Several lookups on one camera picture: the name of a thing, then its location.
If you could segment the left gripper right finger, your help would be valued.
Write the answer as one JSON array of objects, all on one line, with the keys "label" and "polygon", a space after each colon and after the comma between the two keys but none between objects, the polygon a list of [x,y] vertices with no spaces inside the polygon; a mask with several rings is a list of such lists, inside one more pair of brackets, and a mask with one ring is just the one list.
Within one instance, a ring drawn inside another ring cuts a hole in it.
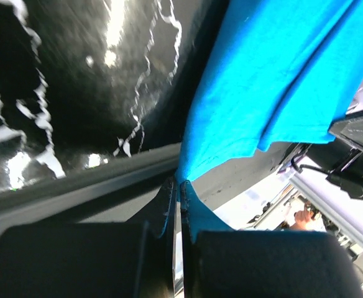
[{"label": "left gripper right finger", "polygon": [[186,297],[235,297],[236,231],[198,197],[190,181],[180,186],[183,277]]}]

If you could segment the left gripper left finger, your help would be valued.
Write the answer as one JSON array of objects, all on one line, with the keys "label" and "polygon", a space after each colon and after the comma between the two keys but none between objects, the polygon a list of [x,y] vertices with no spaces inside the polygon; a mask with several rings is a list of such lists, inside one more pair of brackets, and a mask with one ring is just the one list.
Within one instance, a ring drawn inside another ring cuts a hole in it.
[{"label": "left gripper left finger", "polygon": [[169,177],[155,197],[127,224],[145,227],[142,263],[139,277],[139,297],[175,296],[175,238],[177,182]]}]

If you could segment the blue t shirt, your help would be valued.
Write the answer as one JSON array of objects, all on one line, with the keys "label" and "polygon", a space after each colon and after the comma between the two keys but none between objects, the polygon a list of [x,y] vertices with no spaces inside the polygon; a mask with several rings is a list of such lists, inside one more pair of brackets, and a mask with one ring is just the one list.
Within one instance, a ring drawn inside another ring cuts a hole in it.
[{"label": "blue t shirt", "polygon": [[231,1],[190,107],[178,183],[275,142],[326,144],[363,80],[363,1]]}]

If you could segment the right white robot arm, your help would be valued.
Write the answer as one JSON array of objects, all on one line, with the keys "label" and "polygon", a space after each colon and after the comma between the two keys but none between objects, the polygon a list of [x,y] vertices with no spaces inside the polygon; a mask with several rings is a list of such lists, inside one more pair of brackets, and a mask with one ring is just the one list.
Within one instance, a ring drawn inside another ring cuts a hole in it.
[{"label": "right white robot arm", "polygon": [[363,200],[363,111],[335,121],[329,133],[336,137],[331,143],[299,143],[289,149],[279,172],[287,168],[298,173],[316,171],[350,198]]}]

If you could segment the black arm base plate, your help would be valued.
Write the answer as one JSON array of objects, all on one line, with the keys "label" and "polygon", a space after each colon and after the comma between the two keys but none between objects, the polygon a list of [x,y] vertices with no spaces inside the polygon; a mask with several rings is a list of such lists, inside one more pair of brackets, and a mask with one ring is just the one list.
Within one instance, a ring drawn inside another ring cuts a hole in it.
[{"label": "black arm base plate", "polygon": [[[274,143],[251,158],[230,160],[210,170],[193,187],[215,209],[272,174],[286,160],[291,143]],[[0,194],[0,234],[13,225],[36,222],[64,210],[123,189],[177,165],[180,145],[168,145],[131,158],[87,169],[69,177],[40,182]]]}]

